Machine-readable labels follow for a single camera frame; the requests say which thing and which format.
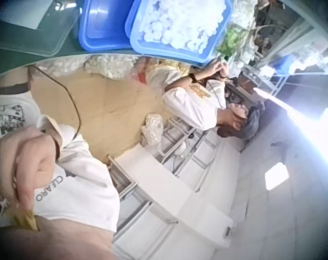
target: window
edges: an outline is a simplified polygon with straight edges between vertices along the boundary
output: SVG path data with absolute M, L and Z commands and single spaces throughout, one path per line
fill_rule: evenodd
M 289 178 L 287 167 L 279 162 L 265 173 L 265 185 L 268 191 Z

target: wooden surface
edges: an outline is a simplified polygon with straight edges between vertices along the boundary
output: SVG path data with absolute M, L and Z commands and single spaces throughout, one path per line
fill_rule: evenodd
M 149 113 L 170 117 L 161 98 L 137 81 L 114 81 L 82 70 L 58 80 L 66 85 L 82 118 L 81 133 L 92 154 L 103 162 L 140 141 L 140 127 Z M 41 113 L 77 128 L 78 118 L 66 91 L 47 78 L 35 79 L 33 97 Z

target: white shirt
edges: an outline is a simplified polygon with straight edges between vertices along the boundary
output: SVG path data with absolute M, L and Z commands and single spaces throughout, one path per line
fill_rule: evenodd
M 0 95 L 0 138 L 20 127 L 39 128 L 46 121 L 30 93 Z M 81 134 L 73 140 L 73 127 L 52 124 L 63 145 L 50 185 L 35 190 L 34 213 L 116 232 L 120 201 L 107 166 L 91 155 Z
M 167 109 L 172 114 L 199 130 L 205 131 L 215 127 L 218 109 L 226 108 L 225 84 L 218 80 L 208 81 L 217 97 L 212 91 L 211 97 L 201 98 L 193 90 L 184 88 L 174 88 L 164 93 L 164 88 L 180 77 L 181 74 L 174 67 L 162 66 L 150 71 L 146 81 L 156 94 L 162 95 Z

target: black cable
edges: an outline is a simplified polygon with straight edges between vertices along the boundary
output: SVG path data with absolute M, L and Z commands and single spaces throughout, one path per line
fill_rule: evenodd
M 58 84 L 60 87 L 64 88 L 65 91 L 67 92 L 68 96 L 71 99 L 71 102 L 72 102 L 73 106 L 75 107 L 76 114 L 77 114 L 77 117 L 78 117 L 78 128 L 77 128 L 77 131 L 76 131 L 76 133 L 75 133 L 75 135 L 73 136 L 73 139 L 72 139 L 72 140 L 74 140 L 77 137 L 77 135 L 79 134 L 79 131 L 80 131 L 81 125 L 82 125 L 82 120 L 81 120 L 81 115 L 80 115 L 80 113 L 78 111 L 77 105 L 76 105 L 75 101 L 73 100 L 70 91 L 68 91 L 68 88 L 66 86 L 64 86 L 63 84 L 61 84 L 58 80 L 54 79 L 53 77 L 49 76 L 47 73 L 45 73 L 42 69 L 38 68 L 37 66 L 35 66 L 35 65 L 29 65 L 29 67 L 32 67 L 32 68 L 37 69 L 44 76 L 46 76 L 47 78 L 49 78 L 50 80 L 52 80 L 53 82 L 55 82 L 56 84 Z

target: blue crate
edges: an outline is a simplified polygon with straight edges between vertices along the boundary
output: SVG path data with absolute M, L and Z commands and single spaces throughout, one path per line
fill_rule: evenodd
M 79 29 L 84 50 L 130 49 L 125 21 L 134 0 L 85 0 Z
M 209 37 L 207 47 L 204 49 L 203 53 L 199 54 L 185 49 L 175 49 L 170 45 L 165 45 L 162 43 L 144 41 L 144 33 L 139 32 L 139 28 L 145 15 L 147 5 L 150 3 L 149 0 L 134 0 L 134 8 L 136 8 L 135 2 L 139 3 L 139 7 L 131 29 L 130 43 L 136 52 L 143 55 L 166 56 L 198 63 L 205 63 L 208 61 L 217 43 L 220 42 L 232 13 L 232 3 L 230 0 L 226 0 L 226 9 L 223 12 L 223 22 L 219 24 L 217 33 Z
M 132 7 L 130 9 L 129 15 L 125 21 L 125 33 L 128 38 L 130 38 L 133 22 L 135 20 L 138 7 L 140 6 L 141 0 L 133 1 Z

